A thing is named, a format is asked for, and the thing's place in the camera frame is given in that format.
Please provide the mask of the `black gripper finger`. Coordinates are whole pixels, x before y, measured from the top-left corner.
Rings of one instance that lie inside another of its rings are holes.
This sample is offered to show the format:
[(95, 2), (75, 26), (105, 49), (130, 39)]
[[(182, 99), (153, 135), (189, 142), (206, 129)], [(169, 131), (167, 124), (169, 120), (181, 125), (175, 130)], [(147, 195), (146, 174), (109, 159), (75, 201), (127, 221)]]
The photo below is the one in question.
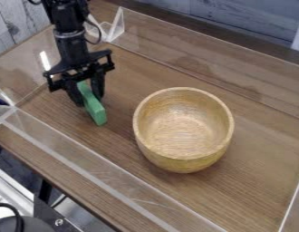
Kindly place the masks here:
[(105, 94), (105, 74), (102, 72), (97, 72), (90, 78), (90, 88), (95, 98), (101, 100)]
[(63, 89), (65, 89), (65, 92), (67, 93), (74, 105), (77, 107), (82, 107), (83, 106), (83, 99), (82, 99), (82, 94), (79, 93), (79, 90), (77, 88), (77, 82), (65, 81)]

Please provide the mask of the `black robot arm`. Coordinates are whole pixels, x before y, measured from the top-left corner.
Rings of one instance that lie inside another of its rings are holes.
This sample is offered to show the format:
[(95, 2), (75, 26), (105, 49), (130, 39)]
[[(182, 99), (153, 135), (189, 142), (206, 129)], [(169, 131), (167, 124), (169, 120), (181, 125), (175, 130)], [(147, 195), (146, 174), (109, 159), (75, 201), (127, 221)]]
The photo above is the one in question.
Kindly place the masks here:
[(89, 80), (91, 92), (98, 100), (105, 94), (105, 75), (114, 69), (110, 59), (111, 50), (89, 52), (87, 45), (93, 44), (85, 38), (83, 24), (98, 26), (87, 19), (89, 9), (86, 0), (41, 0), (45, 12), (54, 25), (53, 35), (58, 48), (59, 61), (43, 71), (43, 77), (50, 92), (63, 90), (73, 103), (83, 106), (83, 97), (77, 84)]

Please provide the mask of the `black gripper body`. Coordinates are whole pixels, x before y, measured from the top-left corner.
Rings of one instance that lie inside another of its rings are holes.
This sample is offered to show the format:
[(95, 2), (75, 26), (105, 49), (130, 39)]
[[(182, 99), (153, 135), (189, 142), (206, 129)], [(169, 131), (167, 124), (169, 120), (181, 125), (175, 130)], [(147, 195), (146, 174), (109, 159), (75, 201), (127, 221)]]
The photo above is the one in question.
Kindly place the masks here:
[(94, 73), (102, 73), (114, 69), (110, 59), (111, 50), (89, 52), (83, 31), (61, 33), (53, 30), (59, 61), (43, 72), (49, 91), (66, 89), (67, 82), (81, 82), (90, 79)]

